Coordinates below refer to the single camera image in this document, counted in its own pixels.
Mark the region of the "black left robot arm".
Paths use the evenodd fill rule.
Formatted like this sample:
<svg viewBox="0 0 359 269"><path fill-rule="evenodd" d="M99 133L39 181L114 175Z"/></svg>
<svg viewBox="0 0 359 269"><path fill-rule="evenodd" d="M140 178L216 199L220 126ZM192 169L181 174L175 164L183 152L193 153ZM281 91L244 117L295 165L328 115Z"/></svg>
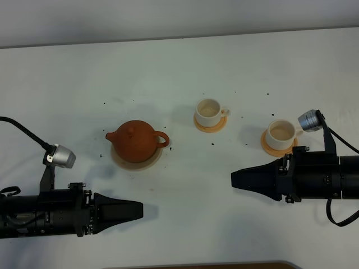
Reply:
<svg viewBox="0 0 359 269"><path fill-rule="evenodd" d="M143 216L142 203L92 193L81 183L41 191L37 196L19 196L17 188L1 192L1 238L82 237Z"/></svg>

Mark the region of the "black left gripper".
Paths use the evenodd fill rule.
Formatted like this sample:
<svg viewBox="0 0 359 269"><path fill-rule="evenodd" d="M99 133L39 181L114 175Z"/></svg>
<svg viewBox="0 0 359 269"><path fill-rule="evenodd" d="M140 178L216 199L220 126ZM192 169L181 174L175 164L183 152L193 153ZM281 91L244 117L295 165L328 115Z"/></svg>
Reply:
<svg viewBox="0 0 359 269"><path fill-rule="evenodd" d="M92 191L84 190L82 183L71 183L67 189L40 191L38 197L39 235L75 234L82 237L98 234L118 224L143 218L141 202L119 200L94 194L94 203L100 216L93 221ZM132 216L105 219L101 216Z"/></svg>

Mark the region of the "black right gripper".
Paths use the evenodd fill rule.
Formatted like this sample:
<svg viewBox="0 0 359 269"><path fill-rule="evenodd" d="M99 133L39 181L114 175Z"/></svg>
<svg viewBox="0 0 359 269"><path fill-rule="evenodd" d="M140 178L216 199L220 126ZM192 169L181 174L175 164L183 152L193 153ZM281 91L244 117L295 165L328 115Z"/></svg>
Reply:
<svg viewBox="0 0 359 269"><path fill-rule="evenodd" d="M279 173L283 158L232 172L231 185L275 201L280 201L280 194L290 202L341 198L339 157L335 153L307 151L306 147L300 146L294 147L286 160L289 168Z"/></svg>

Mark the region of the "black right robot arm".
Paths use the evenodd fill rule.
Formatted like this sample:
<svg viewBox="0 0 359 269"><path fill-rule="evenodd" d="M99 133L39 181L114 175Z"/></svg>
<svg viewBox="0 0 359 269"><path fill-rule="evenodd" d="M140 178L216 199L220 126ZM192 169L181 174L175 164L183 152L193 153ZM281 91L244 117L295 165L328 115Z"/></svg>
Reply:
<svg viewBox="0 0 359 269"><path fill-rule="evenodd" d="M233 188L256 192L288 203L303 199L358 198L358 156L337 156L325 151L307 152L294 147L271 163L231 174Z"/></svg>

